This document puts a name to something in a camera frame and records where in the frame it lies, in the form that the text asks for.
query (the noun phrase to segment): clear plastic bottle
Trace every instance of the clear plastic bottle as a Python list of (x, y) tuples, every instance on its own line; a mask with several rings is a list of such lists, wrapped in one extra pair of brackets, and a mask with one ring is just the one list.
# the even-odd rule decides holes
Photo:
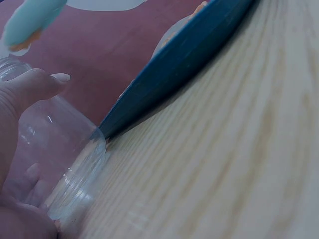
[[(0, 81), (11, 80), (31, 67), (14, 58), (0, 59)], [(53, 220), (81, 215), (93, 202), (103, 170), (106, 143), (102, 133), (62, 97), (40, 101), (19, 120), (16, 154), (9, 177), (38, 162), (49, 189), (42, 203)]]

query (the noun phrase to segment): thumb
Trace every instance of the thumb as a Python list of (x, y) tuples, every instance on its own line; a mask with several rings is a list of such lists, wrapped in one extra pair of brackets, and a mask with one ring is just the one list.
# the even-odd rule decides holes
[(0, 97), (7, 101), (19, 118), (31, 105), (59, 94), (70, 76), (63, 73), (49, 75), (40, 69), (31, 69), (22, 75), (0, 83)]

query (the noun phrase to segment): orange object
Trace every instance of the orange object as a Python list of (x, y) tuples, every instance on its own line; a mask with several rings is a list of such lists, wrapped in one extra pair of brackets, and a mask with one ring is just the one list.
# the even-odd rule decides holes
[(11, 51), (20, 51), (22, 49), (27, 49), (29, 47), (29, 45), (38, 40), (41, 36), (41, 29), (38, 29), (37, 31), (35, 31), (26, 41), (24, 41), (23, 43), (17, 44), (17, 45), (13, 45), (10, 47)]

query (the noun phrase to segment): wood grain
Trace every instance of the wood grain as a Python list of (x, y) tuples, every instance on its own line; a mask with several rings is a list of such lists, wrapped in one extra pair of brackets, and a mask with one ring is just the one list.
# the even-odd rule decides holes
[(318, 9), (261, 1), (178, 98), (111, 142), (76, 237), (317, 238)]

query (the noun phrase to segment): light blue object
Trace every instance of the light blue object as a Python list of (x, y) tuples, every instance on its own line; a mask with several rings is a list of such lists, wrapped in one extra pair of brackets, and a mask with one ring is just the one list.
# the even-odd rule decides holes
[(44, 30), (60, 14), (66, 2), (67, 0), (26, 0), (6, 23), (4, 44), (21, 44), (38, 29)]

